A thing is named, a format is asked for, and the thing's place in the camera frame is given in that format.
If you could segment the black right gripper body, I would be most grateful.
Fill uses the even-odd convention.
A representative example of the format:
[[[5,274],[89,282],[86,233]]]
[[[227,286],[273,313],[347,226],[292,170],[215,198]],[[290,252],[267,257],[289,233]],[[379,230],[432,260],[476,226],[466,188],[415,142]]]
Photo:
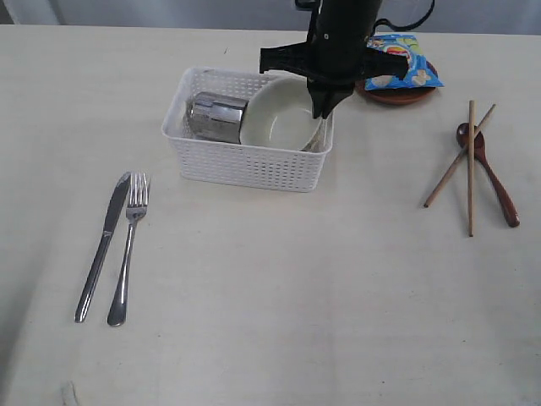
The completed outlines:
[[[288,72],[322,89],[347,87],[381,75],[404,78],[407,58],[368,47],[369,36],[369,29],[313,23],[303,42],[262,48],[259,72]]]

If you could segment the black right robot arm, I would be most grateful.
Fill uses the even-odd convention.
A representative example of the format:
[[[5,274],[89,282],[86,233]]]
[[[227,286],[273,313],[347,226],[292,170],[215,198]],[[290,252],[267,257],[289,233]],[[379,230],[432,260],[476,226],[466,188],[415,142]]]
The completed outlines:
[[[367,46],[380,1],[323,0],[313,6],[304,42],[260,50],[260,72],[302,76],[314,118],[327,118],[355,84],[381,75],[407,75],[407,58]]]

